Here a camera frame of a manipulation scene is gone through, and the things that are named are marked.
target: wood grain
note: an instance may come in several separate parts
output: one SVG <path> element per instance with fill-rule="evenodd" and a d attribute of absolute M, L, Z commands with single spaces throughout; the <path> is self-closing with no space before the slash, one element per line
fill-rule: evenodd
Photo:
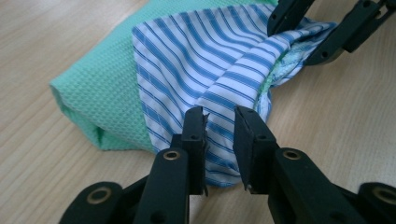
<path fill-rule="evenodd" d="M 149 172 L 144 151 L 104 152 L 61 114 L 48 83 L 147 0 L 0 1 L 0 223 L 57 223 L 85 187 Z M 316 1 L 340 21 L 355 1 Z M 306 67 L 273 90 L 268 125 L 334 183 L 396 186 L 396 16 L 353 54 Z M 272 223 L 266 196 L 241 185 L 191 197 L 191 223 Z"/>

